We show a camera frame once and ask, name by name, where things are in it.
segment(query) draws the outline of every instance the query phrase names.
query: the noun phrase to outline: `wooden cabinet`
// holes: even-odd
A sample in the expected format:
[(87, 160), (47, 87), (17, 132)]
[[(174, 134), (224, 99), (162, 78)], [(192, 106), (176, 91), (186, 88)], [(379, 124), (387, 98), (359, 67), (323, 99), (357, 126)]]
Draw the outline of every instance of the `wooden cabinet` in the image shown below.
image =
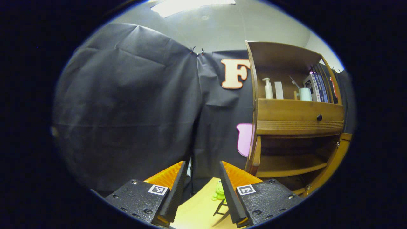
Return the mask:
[[(245, 170), (259, 178), (305, 175), (303, 187), (293, 191), (308, 193), (311, 183), (322, 185), (330, 176), (325, 172), (321, 178), (320, 174), (331, 166), (344, 128), (344, 107), (335, 76), (323, 56), (313, 51), (272, 42), (247, 41), (246, 45), (253, 83), (253, 130)], [(321, 70), (319, 62), (324, 62), (328, 72)], [(295, 97), (298, 88), (290, 77), (302, 85), (310, 71), (322, 76), (328, 103)], [(265, 98), (265, 77), (272, 85), (282, 82), (284, 99)]]

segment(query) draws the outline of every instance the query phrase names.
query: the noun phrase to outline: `soap dispenser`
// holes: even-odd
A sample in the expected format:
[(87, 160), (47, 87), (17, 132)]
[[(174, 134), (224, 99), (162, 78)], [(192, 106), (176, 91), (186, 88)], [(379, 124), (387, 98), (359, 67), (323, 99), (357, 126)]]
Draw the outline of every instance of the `soap dispenser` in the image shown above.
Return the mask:
[(273, 88), (271, 87), (270, 78), (264, 78), (264, 82), (266, 82), (265, 90), (266, 90), (266, 99), (273, 99)]

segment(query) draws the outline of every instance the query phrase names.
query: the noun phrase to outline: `orange gripper part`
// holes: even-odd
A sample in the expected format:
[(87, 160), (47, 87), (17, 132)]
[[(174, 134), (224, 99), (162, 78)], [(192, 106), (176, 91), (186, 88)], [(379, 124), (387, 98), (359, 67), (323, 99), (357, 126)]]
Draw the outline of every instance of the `orange gripper part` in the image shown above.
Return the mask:
[(263, 182), (261, 179), (251, 175), (244, 170), (239, 169), (238, 167), (231, 165), (227, 162), (222, 161), (223, 166), (225, 167), (226, 173), (228, 174), (229, 180), (232, 183), (233, 190), (236, 190), (236, 187), (243, 185), (252, 185), (255, 183)]
[(159, 186), (164, 186), (168, 187), (170, 190), (173, 188), (173, 184), (175, 182), (175, 179), (178, 175), (178, 172), (181, 168), (181, 165), (184, 161), (180, 161), (176, 163), (175, 165), (172, 165), (161, 172), (153, 175), (150, 178), (147, 178), (144, 180), (146, 183), (150, 183), (153, 185), (159, 185)]

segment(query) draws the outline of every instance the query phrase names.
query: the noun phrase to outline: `white cup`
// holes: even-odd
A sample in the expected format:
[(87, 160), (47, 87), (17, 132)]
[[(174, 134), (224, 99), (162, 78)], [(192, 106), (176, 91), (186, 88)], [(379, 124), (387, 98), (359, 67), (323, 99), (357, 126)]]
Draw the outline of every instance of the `white cup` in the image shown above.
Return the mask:
[(312, 101), (311, 89), (309, 88), (300, 88), (300, 92), (297, 95), (300, 95), (300, 100), (302, 101)]

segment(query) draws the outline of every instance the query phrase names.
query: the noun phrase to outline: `book spine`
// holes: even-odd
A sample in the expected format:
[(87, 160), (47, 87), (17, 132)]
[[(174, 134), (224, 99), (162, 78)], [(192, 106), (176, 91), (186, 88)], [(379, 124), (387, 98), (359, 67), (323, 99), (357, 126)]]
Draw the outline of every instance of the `book spine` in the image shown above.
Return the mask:
[(328, 103), (328, 94), (326, 93), (326, 87), (325, 87), (325, 83), (322, 79), (322, 76), (318, 75), (319, 81), (321, 82), (321, 90), (322, 93), (324, 95), (324, 99), (321, 99), (321, 101)]
[(320, 102), (320, 101), (321, 101), (321, 97), (320, 97), (320, 95), (319, 95), (319, 88), (318, 88), (317, 80), (315, 79), (315, 75), (312, 74), (312, 75), (311, 75), (311, 78), (312, 78), (312, 82), (314, 83), (314, 88), (315, 88), (314, 93), (315, 93), (315, 96), (316, 96), (316, 98), (317, 98), (317, 102)]

